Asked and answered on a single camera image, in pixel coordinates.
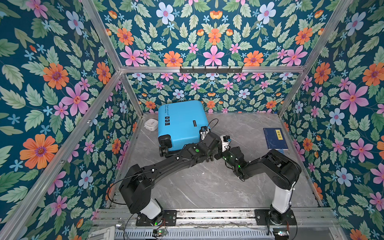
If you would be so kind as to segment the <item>blue suitcase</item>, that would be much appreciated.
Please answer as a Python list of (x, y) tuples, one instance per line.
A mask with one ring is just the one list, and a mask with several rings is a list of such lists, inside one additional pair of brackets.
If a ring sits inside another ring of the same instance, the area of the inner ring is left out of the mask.
[(199, 101), (162, 105), (158, 121), (159, 152), (161, 157), (166, 158), (180, 151), (184, 145), (199, 142), (199, 130), (203, 126), (209, 127), (204, 107)]

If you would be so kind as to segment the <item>dark blue book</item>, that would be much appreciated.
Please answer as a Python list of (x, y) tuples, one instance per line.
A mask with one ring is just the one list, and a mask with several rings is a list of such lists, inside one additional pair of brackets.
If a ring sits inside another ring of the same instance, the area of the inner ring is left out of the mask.
[(281, 128), (263, 128), (269, 150), (288, 150), (289, 147)]

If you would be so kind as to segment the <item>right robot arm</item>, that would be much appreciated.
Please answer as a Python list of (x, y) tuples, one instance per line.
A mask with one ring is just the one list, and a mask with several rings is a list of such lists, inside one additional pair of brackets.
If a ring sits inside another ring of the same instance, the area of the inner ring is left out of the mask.
[(274, 149), (250, 162), (245, 161), (239, 147), (225, 149), (221, 156), (243, 182), (259, 174), (266, 174), (270, 178), (275, 184), (275, 193), (268, 219), (276, 225), (286, 222), (291, 211), (294, 187), (302, 172), (301, 167)]

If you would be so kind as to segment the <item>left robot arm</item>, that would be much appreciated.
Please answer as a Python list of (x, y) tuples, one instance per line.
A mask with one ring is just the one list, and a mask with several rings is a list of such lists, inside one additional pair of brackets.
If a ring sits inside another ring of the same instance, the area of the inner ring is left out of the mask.
[(119, 192), (131, 214), (147, 218), (157, 225), (164, 216), (164, 208), (152, 198), (152, 189), (163, 178), (203, 162), (221, 158), (222, 141), (215, 133), (192, 144), (185, 145), (178, 153), (163, 161), (145, 167), (133, 165), (122, 180)]

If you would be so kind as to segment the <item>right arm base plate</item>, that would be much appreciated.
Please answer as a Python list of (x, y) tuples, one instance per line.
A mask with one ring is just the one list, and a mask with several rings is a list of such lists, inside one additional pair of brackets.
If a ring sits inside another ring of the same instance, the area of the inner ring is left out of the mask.
[(254, 210), (255, 219), (259, 226), (266, 225), (297, 225), (296, 217), (292, 209), (288, 209), (285, 213), (281, 214), (277, 210), (260, 209)]

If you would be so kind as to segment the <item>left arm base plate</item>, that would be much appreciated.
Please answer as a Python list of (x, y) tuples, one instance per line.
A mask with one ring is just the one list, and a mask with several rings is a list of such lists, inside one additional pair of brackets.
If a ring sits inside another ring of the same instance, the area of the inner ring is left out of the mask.
[(161, 225), (165, 225), (166, 227), (173, 227), (176, 225), (177, 213), (176, 210), (163, 210), (153, 219), (149, 219), (148, 216), (139, 213), (136, 220), (136, 226), (160, 227)]

